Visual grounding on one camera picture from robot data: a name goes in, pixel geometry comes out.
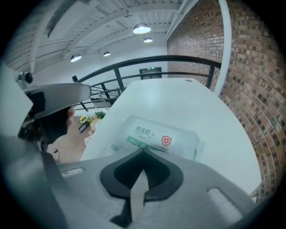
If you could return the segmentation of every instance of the cable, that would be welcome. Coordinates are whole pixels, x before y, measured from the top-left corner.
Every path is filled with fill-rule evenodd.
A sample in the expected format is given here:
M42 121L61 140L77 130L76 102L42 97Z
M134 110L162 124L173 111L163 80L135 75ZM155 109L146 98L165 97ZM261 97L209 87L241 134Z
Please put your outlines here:
M58 148L55 148L54 151L53 151L53 153L57 153L57 152L59 152L59 149L58 149Z

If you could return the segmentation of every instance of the green plant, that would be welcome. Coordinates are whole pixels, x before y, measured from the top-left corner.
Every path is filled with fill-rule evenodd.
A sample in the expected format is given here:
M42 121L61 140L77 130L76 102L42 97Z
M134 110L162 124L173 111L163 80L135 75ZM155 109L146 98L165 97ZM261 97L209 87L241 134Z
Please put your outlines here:
M96 115L99 119L103 119L104 116L105 116L105 112L103 112L103 111L98 111L98 112L95 112L95 115Z

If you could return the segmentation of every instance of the red brick wall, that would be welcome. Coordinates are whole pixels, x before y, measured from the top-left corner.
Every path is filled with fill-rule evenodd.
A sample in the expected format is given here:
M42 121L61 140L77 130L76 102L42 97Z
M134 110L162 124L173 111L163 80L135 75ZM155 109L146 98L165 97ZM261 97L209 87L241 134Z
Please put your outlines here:
M190 55L222 62L223 18L217 0L202 0L188 13L167 41L168 55ZM209 73L209 66L194 63L169 62L169 72ZM215 68L211 90L219 75ZM202 83L206 78L190 76Z
M237 0L227 3L232 49L220 98L237 116L256 152L262 179L257 199L261 202L275 193L286 170L286 67L277 43L259 17ZM218 0L201 0L169 38L168 54L221 62L222 46L210 46L217 43L208 40L211 35L223 43L219 11ZM193 67L182 63L168 66L169 71L179 69L192 71Z

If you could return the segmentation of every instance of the white pole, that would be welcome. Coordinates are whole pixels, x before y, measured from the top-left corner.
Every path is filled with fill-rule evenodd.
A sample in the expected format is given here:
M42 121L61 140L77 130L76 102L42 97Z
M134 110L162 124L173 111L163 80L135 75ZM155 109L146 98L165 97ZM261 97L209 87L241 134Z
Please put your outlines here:
M223 60L222 66L219 73L219 78L216 83L214 93L219 96L225 79L227 77L228 65L231 57L231 17L228 10L228 5L226 0L219 0L220 9L222 11L223 17L223 33L224 33L224 41L223 41Z

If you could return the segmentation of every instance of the white desk surface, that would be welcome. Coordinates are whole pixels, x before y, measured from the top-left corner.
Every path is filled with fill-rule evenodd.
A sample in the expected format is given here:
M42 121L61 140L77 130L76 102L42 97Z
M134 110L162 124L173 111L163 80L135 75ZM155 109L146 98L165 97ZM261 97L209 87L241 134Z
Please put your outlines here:
M195 131L205 141L201 163L213 168L248 195L261 182L251 142L231 110L194 79L133 81L113 104L91 137L81 160L103 157L108 138L130 115Z

